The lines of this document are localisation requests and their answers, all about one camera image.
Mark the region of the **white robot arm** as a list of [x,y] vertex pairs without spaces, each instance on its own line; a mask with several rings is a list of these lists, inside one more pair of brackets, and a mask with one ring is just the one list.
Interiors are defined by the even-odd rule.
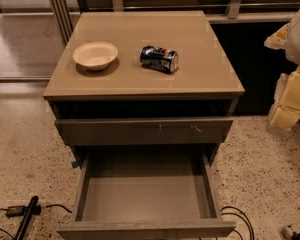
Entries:
[[289,23],[265,40],[264,46],[283,49],[286,59],[297,65],[290,75],[280,75],[269,111],[271,126],[291,129],[300,120],[300,9]]

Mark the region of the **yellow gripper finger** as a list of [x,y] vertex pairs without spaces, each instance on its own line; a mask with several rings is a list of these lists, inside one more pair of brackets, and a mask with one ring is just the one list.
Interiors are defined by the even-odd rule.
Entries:
[[264,41],[264,46],[270,49],[278,50],[286,47],[287,32],[289,23],[282,26]]
[[270,124],[281,129],[291,129],[299,120],[300,66],[290,75],[280,75],[274,93],[274,104],[269,112]]

